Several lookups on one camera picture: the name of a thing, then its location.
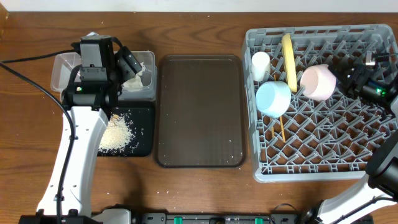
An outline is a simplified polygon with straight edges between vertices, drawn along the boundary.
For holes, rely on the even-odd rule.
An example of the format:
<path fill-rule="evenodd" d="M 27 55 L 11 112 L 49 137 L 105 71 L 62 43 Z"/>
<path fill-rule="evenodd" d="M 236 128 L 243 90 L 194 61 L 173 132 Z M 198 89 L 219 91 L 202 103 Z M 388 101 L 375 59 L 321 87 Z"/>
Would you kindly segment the wooden chopstick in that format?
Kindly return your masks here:
<path fill-rule="evenodd" d="M 280 128 L 281 128 L 282 140 L 283 140 L 283 143 L 285 143 L 286 140 L 285 140 L 285 131 L 284 131 L 283 116 L 280 116 L 280 117 L 279 117 L 279 121 L 280 121 Z"/>
<path fill-rule="evenodd" d="M 272 139 L 275 138 L 274 125 L 275 125 L 275 120 L 272 119 L 272 120 L 270 121 Z"/>

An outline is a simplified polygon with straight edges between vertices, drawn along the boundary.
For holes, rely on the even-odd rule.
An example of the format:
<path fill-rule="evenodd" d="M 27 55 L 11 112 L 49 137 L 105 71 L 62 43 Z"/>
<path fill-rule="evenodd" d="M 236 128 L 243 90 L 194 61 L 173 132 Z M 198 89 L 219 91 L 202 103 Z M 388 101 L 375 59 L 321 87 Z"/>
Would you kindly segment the white cup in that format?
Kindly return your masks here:
<path fill-rule="evenodd" d="M 251 71 L 254 81 L 261 82 L 266 74 L 270 74 L 271 59 L 266 52 L 256 52 L 251 58 L 251 63 Z"/>

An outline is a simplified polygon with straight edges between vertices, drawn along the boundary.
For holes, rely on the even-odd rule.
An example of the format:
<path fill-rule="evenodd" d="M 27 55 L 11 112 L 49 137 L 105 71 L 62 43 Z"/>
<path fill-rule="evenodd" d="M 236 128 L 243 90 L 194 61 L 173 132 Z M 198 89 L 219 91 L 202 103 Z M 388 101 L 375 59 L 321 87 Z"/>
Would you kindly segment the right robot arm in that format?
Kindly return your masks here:
<path fill-rule="evenodd" d="M 382 84 L 365 66 L 330 65 L 346 96 L 361 97 L 397 116 L 397 78 Z M 302 214 L 300 223 L 354 223 L 367 214 L 397 203 L 397 132 L 373 152 L 365 175 L 336 197 L 322 200 Z"/>

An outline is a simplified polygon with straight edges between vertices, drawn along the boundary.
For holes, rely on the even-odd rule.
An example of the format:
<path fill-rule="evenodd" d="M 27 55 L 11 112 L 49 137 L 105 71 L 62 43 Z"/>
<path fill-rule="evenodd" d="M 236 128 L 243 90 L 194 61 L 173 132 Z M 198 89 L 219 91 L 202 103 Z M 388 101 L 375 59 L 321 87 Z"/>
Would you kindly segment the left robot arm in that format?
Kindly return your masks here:
<path fill-rule="evenodd" d="M 80 44 L 81 64 L 63 91 L 63 133 L 49 185 L 33 215 L 19 223 L 134 223 L 122 205 L 92 214 L 91 186 L 101 138 L 124 81 L 112 44 Z"/>

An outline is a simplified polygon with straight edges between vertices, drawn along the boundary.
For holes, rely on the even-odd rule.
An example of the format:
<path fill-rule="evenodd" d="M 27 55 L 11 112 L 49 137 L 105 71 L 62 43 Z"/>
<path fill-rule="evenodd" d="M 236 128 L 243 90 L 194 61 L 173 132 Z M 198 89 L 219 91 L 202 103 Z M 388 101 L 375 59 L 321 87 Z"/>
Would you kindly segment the yellow plate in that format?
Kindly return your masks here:
<path fill-rule="evenodd" d="M 291 92 L 297 92 L 297 74 L 295 67 L 294 51 L 290 34 L 282 37 L 282 56 L 284 58 L 284 70 L 286 73 L 287 84 Z"/>

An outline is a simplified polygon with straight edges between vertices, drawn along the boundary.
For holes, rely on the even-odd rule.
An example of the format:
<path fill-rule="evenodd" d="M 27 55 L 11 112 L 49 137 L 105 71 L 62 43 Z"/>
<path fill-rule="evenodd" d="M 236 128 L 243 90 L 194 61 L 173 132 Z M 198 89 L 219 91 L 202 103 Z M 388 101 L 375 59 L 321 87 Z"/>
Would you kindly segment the pink bowl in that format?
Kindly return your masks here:
<path fill-rule="evenodd" d="M 300 79 L 303 95 L 315 101 L 325 101 L 333 94 L 336 77 L 328 69 L 329 65 L 313 65 L 308 67 Z"/>

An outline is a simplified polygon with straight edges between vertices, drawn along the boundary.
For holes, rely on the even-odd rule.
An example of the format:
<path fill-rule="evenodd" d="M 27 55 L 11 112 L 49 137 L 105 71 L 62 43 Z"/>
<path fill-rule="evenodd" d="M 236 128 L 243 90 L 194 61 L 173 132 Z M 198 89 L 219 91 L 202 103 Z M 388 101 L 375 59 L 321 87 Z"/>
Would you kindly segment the white napkin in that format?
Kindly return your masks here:
<path fill-rule="evenodd" d="M 142 66 L 142 70 L 138 72 L 134 78 L 126 81 L 123 84 L 123 89 L 125 91 L 133 92 L 133 91 L 140 91 L 141 89 L 143 89 L 144 85 L 142 84 L 141 76 L 143 72 L 146 70 L 146 66 L 144 65 L 143 62 L 141 62 L 140 65 Z"/>

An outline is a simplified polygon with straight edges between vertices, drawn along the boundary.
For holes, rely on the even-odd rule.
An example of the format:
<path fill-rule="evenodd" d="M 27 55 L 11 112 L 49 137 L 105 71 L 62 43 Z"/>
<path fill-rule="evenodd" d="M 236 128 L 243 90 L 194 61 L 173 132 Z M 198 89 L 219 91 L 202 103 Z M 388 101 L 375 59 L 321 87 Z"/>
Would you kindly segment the light blue bowl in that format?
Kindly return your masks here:
<path fill-rule="evenodd" d="M 265 82 L 258 88 L 255 101 L 258 111 L 270 118 L 278 118 L 290 105 L 291 90 L 285 82 Z"/>

